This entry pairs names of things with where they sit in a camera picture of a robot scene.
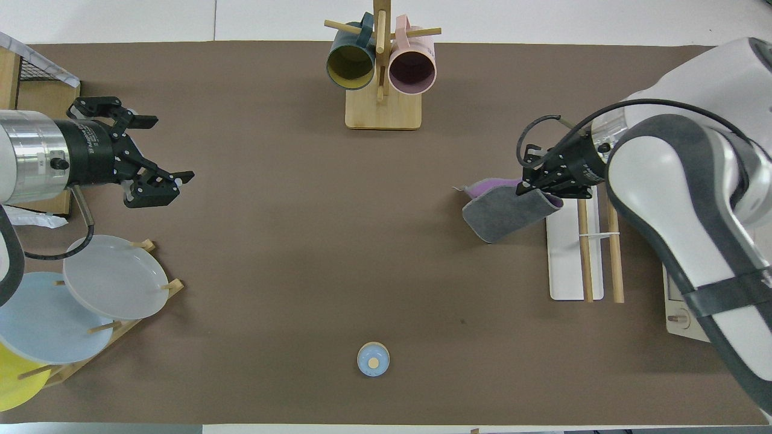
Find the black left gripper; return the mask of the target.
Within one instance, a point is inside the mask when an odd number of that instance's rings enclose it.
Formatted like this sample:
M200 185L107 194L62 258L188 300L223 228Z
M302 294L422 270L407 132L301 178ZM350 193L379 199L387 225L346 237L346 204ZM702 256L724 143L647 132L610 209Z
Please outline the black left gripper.
M66 115L72 120L56 120L69 152L67 184L102 185L118 183L124 191L124 205L130 209L168 206L181 192L181 186L193 179L193 171L168 172L137 151L123 151L116 160L113 131L151 129L157 116L139 115L123 106L115 96L77 97Z

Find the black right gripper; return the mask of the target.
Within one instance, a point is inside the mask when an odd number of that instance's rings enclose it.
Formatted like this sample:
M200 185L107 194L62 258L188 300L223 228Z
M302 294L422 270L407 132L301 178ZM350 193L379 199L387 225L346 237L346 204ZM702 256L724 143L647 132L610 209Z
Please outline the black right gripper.
M524 179L516 187L516 195L526 195L532 190L540 190L543 194L568 198L569 200L589 200L591 186L606 180L606 162L596 151L590 138L573 136L565 149L563 159L555 153L554 146L542 148L537 145L527 145L525 160L532 163L538 160L534 168L524 168ZM543 177L557 177L549 181Z

